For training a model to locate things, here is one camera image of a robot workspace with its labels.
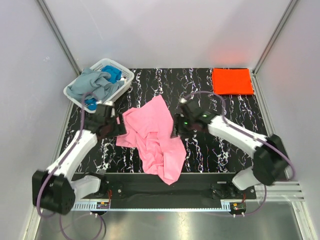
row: metal floor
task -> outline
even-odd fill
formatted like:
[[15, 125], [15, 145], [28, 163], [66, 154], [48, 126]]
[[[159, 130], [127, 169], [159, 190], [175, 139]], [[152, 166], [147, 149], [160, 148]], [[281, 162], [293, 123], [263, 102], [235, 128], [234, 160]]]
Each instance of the metal floor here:
[[[257, 207], [248, 203], [248, 212]], [[71, 212], [62, 219], [63, 226], [85, 212]], [[223, 217], [216, 212], [107, 212], [104, 240], [302, 240], [292, 205], [267, 202], [255, 215]], [[100, 220], [85, 216], [65, 232], [74, 240], [92, 239], [99, 231]], [[35, 240], [65, 240], [59, 232], [58, 216], [42, 219]]]

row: marble tabletop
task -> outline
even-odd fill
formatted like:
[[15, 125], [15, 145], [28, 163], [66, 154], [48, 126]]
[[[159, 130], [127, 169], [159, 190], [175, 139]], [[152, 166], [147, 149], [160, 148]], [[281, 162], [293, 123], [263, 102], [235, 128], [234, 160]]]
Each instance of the marble tabletop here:
[[[118, 113], [140, 108], [154, 96], [162, 95], [173, 115], [179, 111], [181, 97], [195, 91], [213, 90], [212, 68], [144, 68], [132, 71], [135, 76], [131, 88], [115, 102]], [[213, 96], [200, 95], [195, 98], [203, 109], [222, 110], [220, 101]], [[227, 104], [225, 115], [228, 119], [255, 133], [267, 134], [254, 95], [226, 95], [223, 98]], [[80, 112], [81, 109], [73, 105], [61, 152], [80, 128]], [[246, 153], [221, 138], [197, 133], [193, 138], [182, 141], [186, 149], [183, 173], [236, 172], [252, 165], [252, 159]], [[116, 146], [115, 138], [99, 142], [76, 171], [97, 172], [101, 169], [107, 173], [143, 173], [138, 150]]]

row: laundry basket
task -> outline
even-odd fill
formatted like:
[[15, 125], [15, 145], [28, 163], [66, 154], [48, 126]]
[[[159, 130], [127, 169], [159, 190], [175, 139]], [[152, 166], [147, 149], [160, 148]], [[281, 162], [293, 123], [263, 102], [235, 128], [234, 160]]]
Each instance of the laundry basket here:
[[[106, 102], [108, 101], [113, 101], [115, 102], [122, 94], [125, 93], [125, 91], [127, 91], [132, 83], [132, 80], [135, 77], [135, 74], [130, 71], [128, 68], [122, 66], [121, 64], [117, 63], [116, 61], [113, 61], [111, 59], [108, 58], [103, 58], [100, 61], [98, 61], [95, 65], [93, 65], [92, 67], [90, 67], [90, 69], [94, 70], [94, 71], [101, 71], [101, 69], [103, 69], [105, 66], [112, 66], [114, 68], [117, 68], [119, 70], [121, 70], [121, 77], [126, 77], [126, 82], [124, 83], [124, 85], [122, 87], [120, 87], [114, 94], [112, 94], [111, 97], [109, 97]], [[74, 81], [72, 81], [68, 86], [72, 85], [75, 83], [77, 79], [75, 79]], [[67, 88], [68, 86], [66, 86], [63, 90], [64, 95], [66, 95], [66, 97], [68, 99], [70, 99], [72, 102], [74, 102], [77, 106], [79, 106], [80, 108], [82, 108], [82, 104], [81, 102], [78, 102], [77, 100], [75, 100], [73, 97], [69, 96], [67, 94]], [[84, 110], [88, 113], [95, 113], [96, 110], [89, 110], [87, 108], [87, 105], [84, 106]]]

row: gray-blue towel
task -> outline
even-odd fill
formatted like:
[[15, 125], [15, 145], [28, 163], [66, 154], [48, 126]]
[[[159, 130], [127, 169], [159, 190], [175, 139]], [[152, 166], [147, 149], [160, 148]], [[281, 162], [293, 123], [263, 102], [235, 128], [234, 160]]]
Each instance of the gray-blue towel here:
[[108, 81], [110, 77], [108, 72], [93, 71], [86, 67], [74, 84], [67, 87], [66, 93], [78, 102], [81, 102], [83, 95], [87, 92], [93, 92], [98, 100], [105, 101], [125, 84], [125, 81], [112, 84]]

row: pink towel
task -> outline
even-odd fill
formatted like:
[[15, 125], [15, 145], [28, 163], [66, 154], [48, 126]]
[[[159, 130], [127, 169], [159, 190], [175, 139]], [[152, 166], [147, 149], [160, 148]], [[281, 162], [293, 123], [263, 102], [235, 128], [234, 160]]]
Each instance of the pink towel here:
[[137, 148], [143, 171], [159, 175], [168, 185], [180, 176], [186, 157], [179, 137], [170, 138], [174, 121], [161, 95], [141, 108], [123, 114], [127, 134], [118, 136], [116, 145]]

